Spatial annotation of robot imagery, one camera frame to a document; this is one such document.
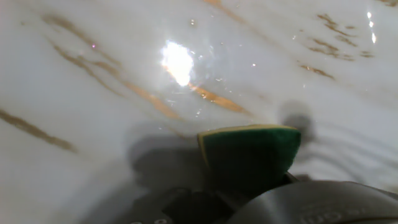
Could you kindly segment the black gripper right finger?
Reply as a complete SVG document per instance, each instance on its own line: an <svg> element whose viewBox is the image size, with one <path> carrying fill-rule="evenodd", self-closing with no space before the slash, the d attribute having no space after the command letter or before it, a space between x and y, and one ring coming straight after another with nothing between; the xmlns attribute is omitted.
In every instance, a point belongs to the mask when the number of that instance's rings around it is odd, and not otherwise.
<svg viewBox="0 0 398 224"><path fill-rule="evenodd" d="M287 184L293 184L298 182L299 180L294 177L292 174L290 174L289 172L286 172L283 176L282 179L282 185L287 185Z"/></svg>

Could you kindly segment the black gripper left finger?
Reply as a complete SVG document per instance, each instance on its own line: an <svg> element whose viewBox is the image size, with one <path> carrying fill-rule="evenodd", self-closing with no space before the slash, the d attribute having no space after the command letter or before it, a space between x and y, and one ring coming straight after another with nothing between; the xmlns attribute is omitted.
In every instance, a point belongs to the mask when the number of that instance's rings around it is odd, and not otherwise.
<svg viewBox="0 0 398 224"><path fill-rule="evenodd" d="M135 202L123 220L127 224L226 223L249 199L225 189L173 188Z"/></svg>

